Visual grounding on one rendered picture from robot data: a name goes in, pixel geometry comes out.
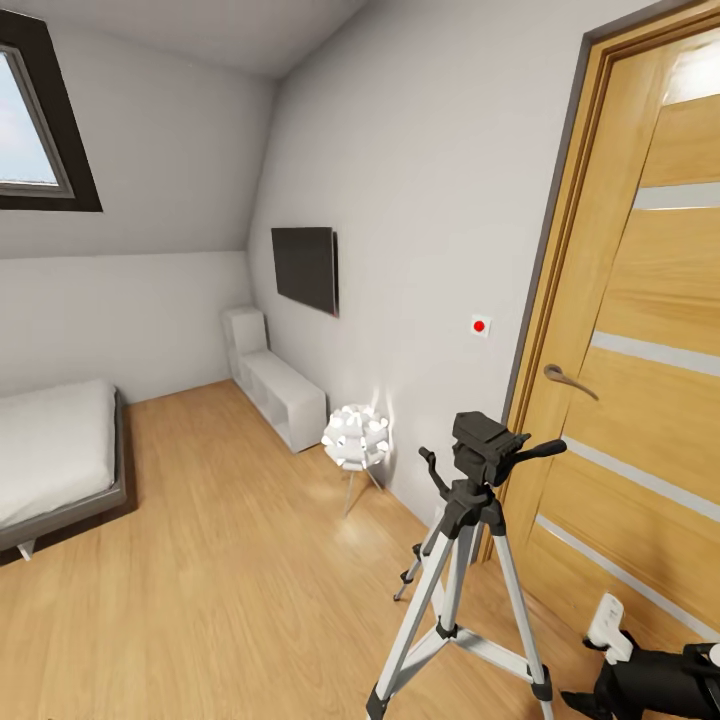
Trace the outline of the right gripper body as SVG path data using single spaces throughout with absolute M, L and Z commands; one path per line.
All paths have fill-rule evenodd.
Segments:
M 616 664 L 605 659 L 595 683 L 614 720 L 641 720 L 644 710 L 690 719 L 671 699 L 662 680 L 659 659 L 663 651 L 642 650 L 627 630 L 620 632 L 632 642 L 632 656 Z

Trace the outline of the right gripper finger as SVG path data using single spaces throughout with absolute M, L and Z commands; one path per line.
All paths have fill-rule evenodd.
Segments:
M 594 644 L 592 644 L 592 642 L 590 642 L 590 640 L 588 640 L 588 638 L 583 639 L 582 641 L 583 641 L 585 647 L 588 647 L 589 649 L 593 649 L 593 651 L 595 651 L 595 652 L 598 652 L 602 655 L 604 655 L 605 653 L 608 653 L 608 646 L 606 646 L 605 648 L 596 648 L 596 646 L 594 646 Z
M 592 720 L 614 720 L 610 707 L 598 692 L 596 685 L 593 693 L 560 692 L 568 706 L 580 711 Z

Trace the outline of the camera tripod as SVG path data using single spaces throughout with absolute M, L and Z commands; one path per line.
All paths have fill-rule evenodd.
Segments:
M 541 702 L 545 720 L 555 720 L 550 703 L 553 691 L 549 669 L 540 660 L 502 505 L 491 487 L 500 487 L 517 463 L 564 453 L 566 443 L 562 439 L 553 439 L 519 452 L 532 435 L 515 435 L 507 426 L 480 411 L 457 413 L 452 436 L 457 438 L 452 446 L 454 466 L 468 476 L 468 479 L 452 481 L 452 489 L 435 470 L 435 452 L 424 447 L 418 450 L 429 463 L 428 471 L 445 503 L 438 510 L 424 542 L 412 547 L 417 557 L 410 570 L 400 576 L 403 584 L 394 595 L 395 601 L 400 600 L 423 565 L 423 575 L 388 662 L 366 704 L 366 720 L 382 720 L 390 699 L 450 642 L 529 682 L 533 694 Z M 527 659 L 456 623 L 474 530 L 479 522 L 487 523 L 493 534 Z M 451 550 L 444 592 L 440 575 Z M 430 600 L 437 624 L 410 649 Z

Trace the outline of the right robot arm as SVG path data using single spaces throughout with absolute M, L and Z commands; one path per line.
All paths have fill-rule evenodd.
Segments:
M 641 720 L 644 710 L 720 720 L 720 643 L 684 644 L 682 654 L 642 650 L 619 630 L 624 605 L 605 593 L 585 647 L 605 658 L 593 693 L 560 692 L 592 720 Z

